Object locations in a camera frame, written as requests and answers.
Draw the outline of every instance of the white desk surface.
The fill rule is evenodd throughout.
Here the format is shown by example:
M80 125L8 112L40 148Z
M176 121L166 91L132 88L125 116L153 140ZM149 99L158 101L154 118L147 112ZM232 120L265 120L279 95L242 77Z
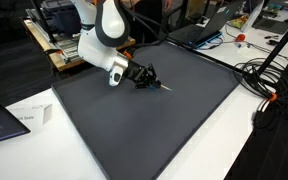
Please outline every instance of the white desk surface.
M278 21L283 21L285 19L288 19L288 12L287 11L280 11L280 16L275 18L275 20ZM254 28L250 28L250 30L248 30L246 33L242 33L239 29L237 28L233 28L230 27L228 25L226 25L227 27L227 32L229 34L232 34L234 36L237 36L239 34L244 34L246 36L245 41L250 42L252 44L258 45L260 47L269 49L269 50L273 50L275 46L271 46L266 44L266 42L268 41L268 39L264 39L265 36L273 36L273 35L278 35L275 33L271 33L271 32L267 32L267 31L263 31L260 29L254 29ZM226 33L225 30L225 26L222 28L222 33L224 36L224 42L229 42L229 41L233 41L234 39L229 36ZM282 35L278 35L279 38L277 41L282 39ZM245 63L247 61L249 61L251 58L247 58L246 56L237 53L237 51L239 50L239 48L234 44L234 43L223 43L221 44L219 47L216 47L212 50L198 50L199 52L206 54L212 58L215 58L217 60L223 61L226 64L235 66L237 63ZM268 56L268 53L262 52L258 49L255 49L254 47L250 48L251 52L252 52L252 56L253 58L266 58ZM284 48L282 49L282 51L279 53L283 56L288 57L288 43L284 46ZM283 66L287 65L287 61L285 58L282 57L276 57L274 59L274 61L281 63Z
M251 32L257 33L257 30L248 32L247 38L252 36ZM229 47L222 45L207 53L213 57L234 56L225 54L226 48ZM252 115L261 102L261 98L238 86L193 135L159 179L223 179L252 132ZM51 89L9 108L41 104L52 104L52 118L42 128L0 142L0 180L105 179Z

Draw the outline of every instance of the table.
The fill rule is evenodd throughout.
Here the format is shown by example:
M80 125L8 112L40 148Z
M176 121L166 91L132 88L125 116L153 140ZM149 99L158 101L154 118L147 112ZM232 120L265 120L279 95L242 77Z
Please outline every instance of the table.
M275 20L277 20L277 21L284 21L285 19L288 19L288 12L287 11L280 11L279 17L275 18ZM224 42L229 42L229 41L234 40L234 38L229 36L227 34L227 32L229 34L234 35L234 36L242 34L242 32L239 29L230 27L228 25L226 25L226 27L224 26L221 31L222 31L223 36L224 36ZM263 47L263 48L266 48L269 50L273 50L274 46L266 44L266 42L268 40L264 39L264 37L265 36L278 35L275 33L263 31L260 29L254 29L254 28L251 28L249 31L247 31L246 33L243 33L243 34L245 34L245 36L246 36L245 40L247 42L252 43L252 44L256 44L260 47ZM251 47L250 49L254 53L253 58L266 58L268 56L267 53L262 52L260 50L257 50L255 48ZM231 66L235 66L238 63L245 63L251 59L251 58L248 58L248 57L245 57L245 56L239 54L238 51L239 51L239 48L234 43L223 43L218 48L214 48L212 50L198 50L198 52L200 52L204 55L207 55L209 57L212 57L214 59L222 61L226 64L231 65ZM281 52L279 54L288 57L288 43L285 45L285 47L281 50ZM282 64L283 66L286 66L288 64L288 61L282 57L276 57L275 61Z
M224 45L207 53L221 57L217 51L226 56ZM235 56L232 64L240 60ZM253 113L261 102L238 86L158 179L223 179L252 132ZM0 142L0 180L105 179L51 89L8 108L39 104L52 104L52 118L37 132Z
M51 43L48 42L48 40L43 36L43 34L40 32L40 30L36 27L36 25L30 20L23 20L23 25L26 29L26 31L32 35L32 37L37 41L37 43L41 46L42 50L48 50L48 49L54 49L54 46L52 46ZM124 49L128 46L131 46L135 44L135 39L130 38L129 41L124 43L123 45L117 47L117 50ZM50 54L49 59L51 63L55 66L56 70L59 72L62 72L64 70L70 69L72 67L75 67L77 65L80 65L84 63L85 61L83 59L76 59L71 62L65 63L63 58L56 54Z

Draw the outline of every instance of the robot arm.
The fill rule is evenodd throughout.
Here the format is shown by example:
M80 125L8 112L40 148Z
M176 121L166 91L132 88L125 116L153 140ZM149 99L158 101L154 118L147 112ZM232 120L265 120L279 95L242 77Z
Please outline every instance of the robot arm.
M82 59L110 72L111 86L127 78L136 88L161 87L152 65L144 67L129 61L115 48L126 42L129 34L119 0L98 0L96 6L85 0L71 1L81 18L78 54Z

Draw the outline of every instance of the gray mat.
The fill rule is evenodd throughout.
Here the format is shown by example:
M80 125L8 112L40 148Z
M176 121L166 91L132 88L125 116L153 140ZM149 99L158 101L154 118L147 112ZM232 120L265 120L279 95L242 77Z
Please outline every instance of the gray mat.
M253 24L253 28L276 34L285 34L288 30L288 23L262 18L261 20Z
M138 53L173 89L137 90L108 84L91 69L53 90L108 179L155 179L216 107L238 85L231 70L162 44Z

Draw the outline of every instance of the paper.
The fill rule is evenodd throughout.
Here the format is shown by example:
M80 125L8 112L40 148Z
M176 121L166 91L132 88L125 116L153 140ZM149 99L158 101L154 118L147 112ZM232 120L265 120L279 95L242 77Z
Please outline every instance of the paper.
M247 59L266 58L267 57L267 55L263 54L261 51L259 51L257 49L248 48L247 46L239 48L236 52L240 56L245 57Z
M8 109L31 132L36 132L51 118L51 104Z

